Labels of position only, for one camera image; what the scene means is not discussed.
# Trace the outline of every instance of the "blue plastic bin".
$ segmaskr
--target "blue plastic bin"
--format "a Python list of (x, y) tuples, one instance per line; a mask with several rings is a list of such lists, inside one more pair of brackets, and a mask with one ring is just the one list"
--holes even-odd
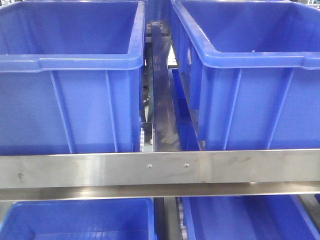
[(199, 151), (197, 136), (177, 68), (168, 70), (171, 95), (182, 151)]
[(0, 7), (0, 155), (139, 151), (144, 7)]
[(155, 240), (150, 198), (17, 202), (1, 240)]
[(320, 240), (296, 196), (183, 197), (189, 240)]
[(320, 11), (174, 1), (172, 40), (207, 150), (320, 147)]

